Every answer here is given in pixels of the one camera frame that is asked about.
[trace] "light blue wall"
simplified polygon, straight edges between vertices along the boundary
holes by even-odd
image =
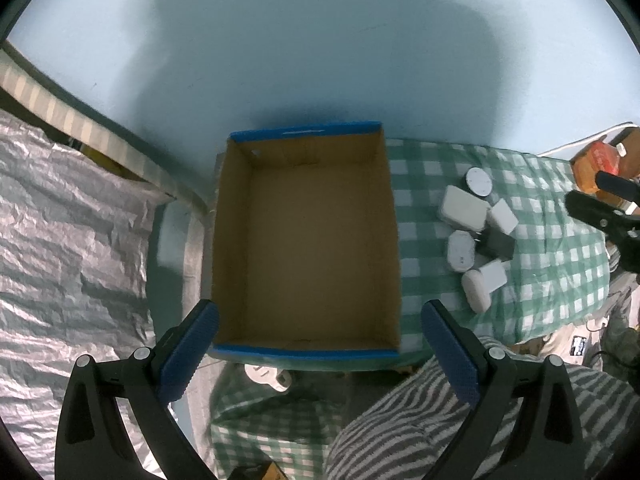
[[[203,195],[234,130],[382,120],[540,152],[639,119],[604,0],[34,0],[10,41]]]

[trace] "blue gripper pad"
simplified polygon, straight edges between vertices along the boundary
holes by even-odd
[[[482,343],[468,329],[461,328],[438,300],[425,303],[420,317],[422,333],[433,348],[453,391],[460,400],[474,408],[480,400],[480,384],[486,373],[486,369],[478,366],[482,367],[479,360],[484,361]],[[462,331],[469,332],[477,345]],[[471,352],[465,350],[469,343]]]
[[[200,300],[182,323],[167,331],[156,345],[152,371],[162,403],[182,397],[219,325],[218,306]]]

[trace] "orange bottle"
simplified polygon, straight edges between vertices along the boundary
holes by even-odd
[[[617,175],[620,157],[625,155],[626,149],[622,144],[613,147],[601,140],[592,142],[585,152],[575,159],[572,166],[578,188],[585,193],[595,193],[598,190],[596,173],[606,171]]]

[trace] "cardboard box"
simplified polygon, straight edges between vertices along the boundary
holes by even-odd
[[[228,480],[287,480],[282,469],[275,462],[247,467],[236,467]]]
[[[398,228],[379,123],[232,134],[220,171],[213,350],[398,353]]]

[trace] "label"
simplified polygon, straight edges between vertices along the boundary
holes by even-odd
[[[580,357],[584,355],[586,347],[587,338],[581,335],[574,335],[574,338],[571,341],[571,350],[569,350],[569,354]]]

